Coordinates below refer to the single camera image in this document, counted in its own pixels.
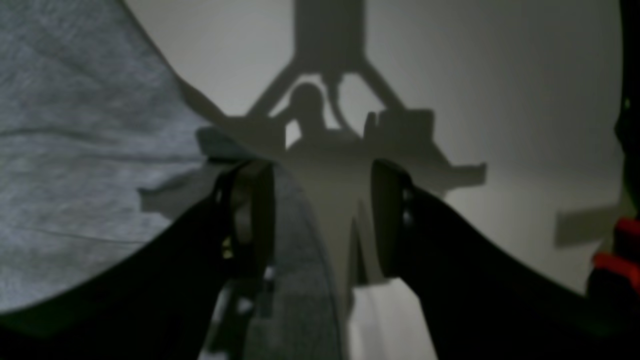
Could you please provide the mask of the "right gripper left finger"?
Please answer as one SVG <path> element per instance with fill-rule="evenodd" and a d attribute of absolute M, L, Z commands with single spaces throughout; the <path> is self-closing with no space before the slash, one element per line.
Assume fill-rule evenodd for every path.
<path fill-rule="evenodd" d="M 196 360 L 222 289 L 261 281 L 274 251 L 274 164 L 240 161 L 116 266 L 2 314 L 1 358 Z"/>

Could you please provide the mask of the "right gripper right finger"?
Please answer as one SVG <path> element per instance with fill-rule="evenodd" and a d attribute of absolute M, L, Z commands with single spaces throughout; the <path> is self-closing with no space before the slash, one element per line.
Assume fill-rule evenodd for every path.
<path fill-rule="evenodd" d="M 382 275 L 417 296 L 439 360 L 639 358 L 639 306 L 528 268 L 395 162 L 374 160 L 370 184 Z"/>

